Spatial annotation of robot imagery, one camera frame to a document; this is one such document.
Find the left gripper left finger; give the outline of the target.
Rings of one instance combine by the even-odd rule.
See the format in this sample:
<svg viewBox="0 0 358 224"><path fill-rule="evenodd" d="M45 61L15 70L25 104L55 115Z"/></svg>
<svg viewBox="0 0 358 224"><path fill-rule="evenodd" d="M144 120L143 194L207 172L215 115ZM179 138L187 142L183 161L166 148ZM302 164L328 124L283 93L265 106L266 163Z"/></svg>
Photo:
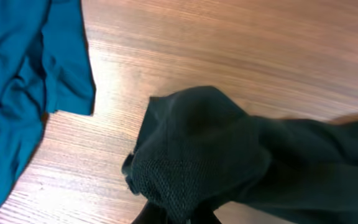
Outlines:
<svg viewBox="0 0 358 224"><path fill-rule="evenodd" d="M147 202L131 224L166 224L167 214L164 209Z"/></svg>

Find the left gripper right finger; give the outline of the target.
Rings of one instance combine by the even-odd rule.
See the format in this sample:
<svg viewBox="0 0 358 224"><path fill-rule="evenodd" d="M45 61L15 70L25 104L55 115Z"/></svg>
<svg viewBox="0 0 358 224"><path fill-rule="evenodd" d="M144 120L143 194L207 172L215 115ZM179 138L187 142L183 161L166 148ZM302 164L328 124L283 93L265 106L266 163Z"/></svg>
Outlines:
<svg viewBox="0 0 358 224"><path fill-rule="evenodd" d="M194 224L221 224L210 208L200 207L194 212Z"/></svg>

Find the black t-shirt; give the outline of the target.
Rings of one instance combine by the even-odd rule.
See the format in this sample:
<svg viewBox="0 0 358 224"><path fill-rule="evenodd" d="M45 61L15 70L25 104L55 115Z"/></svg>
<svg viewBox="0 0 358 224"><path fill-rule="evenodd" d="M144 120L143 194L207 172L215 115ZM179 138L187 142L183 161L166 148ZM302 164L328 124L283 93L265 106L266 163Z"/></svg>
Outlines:
<svg viewBox="0 0 358 224"><path fill-rule="evenodd" d="M122 173L167 223L228 202L293 223L358 223L358 121L252 116L198 86L151 97Z"/></svg>

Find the teal blue shirt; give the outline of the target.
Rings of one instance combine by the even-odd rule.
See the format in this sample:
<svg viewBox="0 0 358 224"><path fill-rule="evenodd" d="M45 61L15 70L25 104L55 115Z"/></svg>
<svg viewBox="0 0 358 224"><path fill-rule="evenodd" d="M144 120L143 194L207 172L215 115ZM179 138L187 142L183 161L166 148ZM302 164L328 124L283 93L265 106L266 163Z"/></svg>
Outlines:
<svg viewBox="0 0 358 224"><path fill-rule="evenodd" d="M0 206L44 133L44 115L89 115L94 81L79 0L0 1Z"/></svg>

